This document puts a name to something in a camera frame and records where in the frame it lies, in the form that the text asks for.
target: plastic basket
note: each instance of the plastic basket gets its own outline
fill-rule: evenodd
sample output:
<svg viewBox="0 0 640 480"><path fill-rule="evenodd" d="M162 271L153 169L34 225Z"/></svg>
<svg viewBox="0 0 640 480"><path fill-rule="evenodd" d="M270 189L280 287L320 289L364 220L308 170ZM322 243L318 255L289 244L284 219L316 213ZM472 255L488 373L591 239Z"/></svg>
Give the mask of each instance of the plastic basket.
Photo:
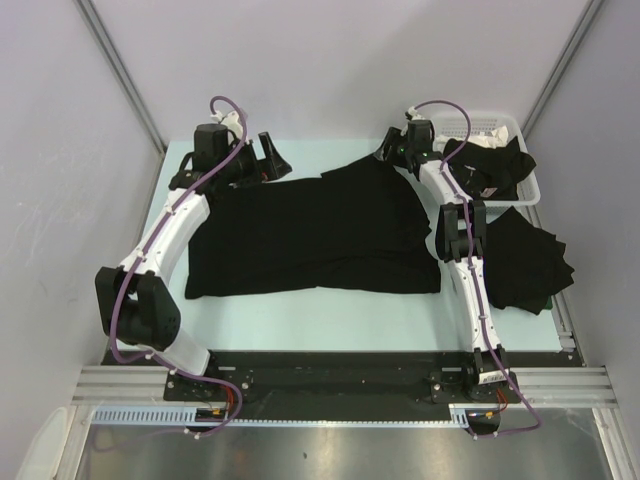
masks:
<svg viewBox="0 0 640 480"><path fill-rule="evenodd" d="M502 125L506 125L509 130L509 140L518 137L520 150L528 152L527 146L522 137L522 131L518 126L518 122L513 117L493 112L469 112L471 118L471 135L477 135L481 132L490 132ZM433 122L436 135L446 135L447 137L464 137L467 133L467 122L460 114L440 113L430 116ZM436 142L437 150L444 150L444 143ZM488 209L506 209L508 207L524 207L527 205L535 205L540 201L540 188L536 180L536 174L531 174L518 184L518 200L485 200Z"/></svg>

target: garment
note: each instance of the garment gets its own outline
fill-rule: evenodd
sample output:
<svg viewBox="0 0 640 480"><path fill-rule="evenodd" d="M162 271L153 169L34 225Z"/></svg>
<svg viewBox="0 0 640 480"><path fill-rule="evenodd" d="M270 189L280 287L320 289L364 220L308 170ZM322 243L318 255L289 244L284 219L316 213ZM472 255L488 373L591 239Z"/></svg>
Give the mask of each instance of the garment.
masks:
<svg viewBox="0 0 640 480"><path fill-rule="evenodd" d="M484 260L491 305L540 313L549 296L573 284L565 249L555 235L531 225L515 208L488 224Z"/></svg>
<svg viewBox="0 0 640 480"><path fill-rule="evenodd" d="M462 142L451 139L444 148L447 156ZM506 147L484 148L467 143L449 161L451 174L462 189L476 200L518 200L517 185L533 171L536 162L520 151L518 138Z"/></svg>
<svg viewBox="0 0 640 480"><path fill-rule="evenodd" d="M365 157L321 178L229 192L189 243L185 296L317 286L440 291L429 219L409 183Z"/></svg>

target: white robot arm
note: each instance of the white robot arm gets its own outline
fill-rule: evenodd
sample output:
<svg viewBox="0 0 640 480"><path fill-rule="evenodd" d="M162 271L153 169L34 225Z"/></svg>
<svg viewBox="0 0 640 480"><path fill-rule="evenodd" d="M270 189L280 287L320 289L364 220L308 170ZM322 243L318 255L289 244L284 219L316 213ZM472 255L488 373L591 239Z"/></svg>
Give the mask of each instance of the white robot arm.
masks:
<svg viewBox="0 0 640 480"><path fill-rule="evenodd" d="M492 351L507 366L506 354L493 325L484 282L483 248L486 241L486 209L458 185L442 154L434 152L432 123L417 113L406 112L407 125L389 129L378 159L413 173L440 205L436 250L453 279L468 327L467 350L473 354L473 383L502 382L505 376Z"/></svg>
<svg viewBox="0 0 640 480"><path fill-rule="evenodd" d="M116 318L118 340L139 345L165 363L198 376L205 373L210 353L181 328L180 311L168 289L173 269L209 216L209 205L225 189L275 180L291 172L266 132L258 135L264 159L256 158L251 141L239 147L244 129L237 112L224 116L216 112L212 119L215 123L197 127L194 151L185 156L171 180L167 201L152 227L117 268L103 267L95 280L107 335L111 336ZM200 181L234 148L240 150L232 163L211 179ZM191 170L186 168L189 160Z"/></svg>

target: table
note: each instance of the table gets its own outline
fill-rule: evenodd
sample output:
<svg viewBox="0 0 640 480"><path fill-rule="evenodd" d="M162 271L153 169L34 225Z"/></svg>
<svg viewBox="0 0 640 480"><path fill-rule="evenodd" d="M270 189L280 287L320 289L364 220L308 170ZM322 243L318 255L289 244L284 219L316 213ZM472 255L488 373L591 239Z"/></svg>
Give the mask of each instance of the table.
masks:
<svg viewBox="0 0 640 480"><path fill-rule="evenodd" d="M319 176L374 151L378 140L274 140L293 173L280 181ZM169 145L149 209L145 230L160 214L171 177L191 141ZM259 144L256 144L261 158ZM418 193L435 230L438 207L426 187L407 180ZM427 246L435 256L435 232ZM469 335L451 278L441 265L439 294L398 295L314 288L294 292L186 300L187 251L178 261L169 290L182 314L183 328L211 350L243 351L454 351ZM536 316L516 309L491 309L507 351L561 350L550 311ZM120 344L122 349L132 347Z"/></svg>

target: white cloth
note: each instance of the white cloth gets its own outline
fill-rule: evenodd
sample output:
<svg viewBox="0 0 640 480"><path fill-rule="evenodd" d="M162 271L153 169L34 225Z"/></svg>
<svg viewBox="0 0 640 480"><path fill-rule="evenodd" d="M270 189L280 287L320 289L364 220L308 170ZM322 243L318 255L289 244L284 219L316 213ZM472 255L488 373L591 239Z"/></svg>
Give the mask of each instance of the white cloth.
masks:
<svg viewBox="0 0 640 480"><path fill-rule="evenodd" d="M441 151L444 150L444 146L451 138L464 140L463 138L438 135L436 136L436 143L441 147ZM481 132L479 135L471 135L469 137L469 143L475 143L485 148L505 147L507 143L509 143L509 130L507 130L506 125L503 125L495 130L491 130L489 133Z"/></svg>

